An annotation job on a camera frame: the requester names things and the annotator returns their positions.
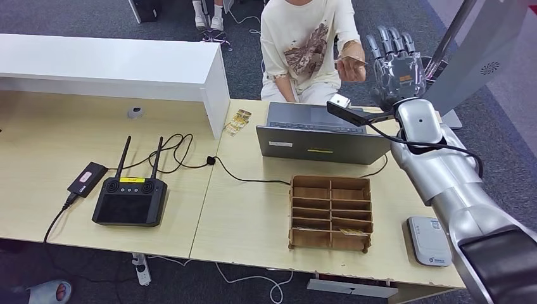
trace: foot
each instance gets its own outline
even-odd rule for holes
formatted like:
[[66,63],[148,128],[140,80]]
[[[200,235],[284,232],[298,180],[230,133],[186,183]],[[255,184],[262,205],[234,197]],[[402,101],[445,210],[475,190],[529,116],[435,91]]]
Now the foot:
[[62,301],[65,297],[65,285],[62,283],[58,286],[58,289],[56,289],[56,300]]
[[196,28],[198,30],[204,30],[205,28],[207,28],[207,26],[205,25],[204,16],[196,16],[195,21],[196,21]]
[[46,282],[28,290],[30,291],[28,304],[65,304],[73,292],[71,284],[63,280]]
[[211,29],[224,31],[224,19],[222,17],[214,16],[211,21]]

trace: wooden organizer box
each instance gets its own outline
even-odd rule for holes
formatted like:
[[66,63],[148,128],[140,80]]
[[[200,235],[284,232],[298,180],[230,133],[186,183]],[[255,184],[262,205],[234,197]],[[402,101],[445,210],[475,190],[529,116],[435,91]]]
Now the wooden organizer box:
[[357,250],[371,246],[373,218],[368,179],[294,176],[289,248]]

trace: white cable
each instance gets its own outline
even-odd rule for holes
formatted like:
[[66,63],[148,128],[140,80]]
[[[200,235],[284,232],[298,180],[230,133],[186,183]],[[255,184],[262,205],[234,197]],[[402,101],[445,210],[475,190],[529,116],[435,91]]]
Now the white cable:
[[[261,20],[259,20],[259,18],[257,18],[256,16],[249,16],[249,17],[246,17],[246,18],[242,19],[242,20],[239,22],[239,21],[237,21],[237,18],[235,18],[235,15],[233,15],[233,13],[231,13],[231,9],[230,9],[228,12],[229,12],[229,14],[231,15],[231,17],[233,17],[233,19],[235,20],[235,22],[236,22],[237,24],[241,24],[241,23],[243,23],[244,21],[246,21],[246,19],[250,19],[250,18],[252,18],[252,19],[257,20],[257,22],[259,22],[259,26],[261,25]],[[258,35],[261,35],[261,30],[255,30],[255,29],[253,29],[253,28],[249,29],[248,32],[251,33],[251,34],[258,34]]]
[[[161,256],[161,255],[148,255],[148,258],[161,258],[161,259],[169,261],[169,262],[178,263],[179,265],[181,265],[183,267],[185,267],[186,264],[188,264],[191,261],[191,260],[186,260],[186,262],[181,263],[178,260],[174,260],[173,258],[167,258],[167,257]],[[284,292],[283,292],[281,286],[291,282],[293,280],[293,274],[294,274],[294,272],[291,271],[291,276],[289,277],[289,279],[286,280],[286,281],[283,281],[281,283],[278,283],[273,279],[270,279],[268,277],[263,277],[263,276],[260,276],[260,275],[253,275],[251,277],[242,277],[240,279],[230,281],[225,277],[224,273],[220,270],[220,266],[218,265],[218,263],[215,262],[215,265],[217,266],[218,272],[220,273],[222,278],[224,278],[224,280],[229,284],[233,284],[233,283],[236,283],[236,282],[245,281],[245,280],[249,280],[249,279],[263,279],[263,280],[267,280],[267,281],[271,282],[272,284],[274,284],[274,286],[272,286],[272,288],[270,288],[269,295],[270,295],[270,301],[272,301],[272,303],[274,303],[274,304],[281,304],[284,301]],[[272,297],[272,292],[274,291],[275,288],[277,288],[280,291],[280,300],[279,301],[274,300],[274,297]]]
[[173,263],[178,263],[179,265],[181,265],[183,267],[185,267],[186,264],[188,264],[191,261],[191,260],[186,260],[186,262],[181,263],[178,260],[174,260],[173,258],[167,258],[167,257],[161,256],[161,255],[149,255],[148,258],[161,258],[161,259],[166,260],[166,261],[170,261],[170,262],[173,262]]
[[[271,282],[272,284],[274,284],[274,286],[272,286],[272,288],[270,289],[270,301],[272,301],[272,303],[274,303],[274,304],[281,304],[284,301],[284,292],[283,292],[283,290],[282,290],[282,288],[280,286],[291,282],[291,280],[293,280],[293,274],[294,274],[294,272],[291,271],[291,277],[289,277],[288,280],[286,280],[284,282],[281,282],[281,283],[277,283],[273,279],[270,279],[268,277],[262,277],[260,275],[253,275],[251,277],[242,277],[240,279],[230,281],[225,277],[224,273],[220,270],[220,266],[218,265],[218,263],[215,263],[215,265],[217,266],[217,269],[218,269],[218,272],[220,273],[220,275],[222,275],[224,280],[229,284],[233,284],[233,283],[236,283],[236,282],[249,280],[249,279],[263,279],[263,280],[267,280],[267,281]],[[277,288],[280,291],[281,297],[280,297],[279,301],[274,300],[274,298],[272,297],[272,292],[274,291],[274,288]]]

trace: white shelf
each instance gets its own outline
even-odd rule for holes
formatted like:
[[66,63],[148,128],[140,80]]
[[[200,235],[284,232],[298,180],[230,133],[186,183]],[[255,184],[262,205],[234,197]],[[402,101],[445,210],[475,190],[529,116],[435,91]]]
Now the white shelf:
[[0,34],[0,90],[204,102],[216,138],[229,105],[216,43]]

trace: shorts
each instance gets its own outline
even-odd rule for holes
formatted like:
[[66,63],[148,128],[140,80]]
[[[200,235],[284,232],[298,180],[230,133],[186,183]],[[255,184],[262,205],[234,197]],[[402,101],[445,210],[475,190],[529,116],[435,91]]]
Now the shorts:
[[[293,82],[291,82],[291,87],[293,88],[295,100],[299,103],[308,103],[311,105],[325,106],[326,102],[338,92],[336,85],[329,82],[316,82],[310,85],[310,87],[305,89],[301,94],[296,93]],[[274,81],[264,82],[263,89],[261,90],[261,100],[286,102]]]

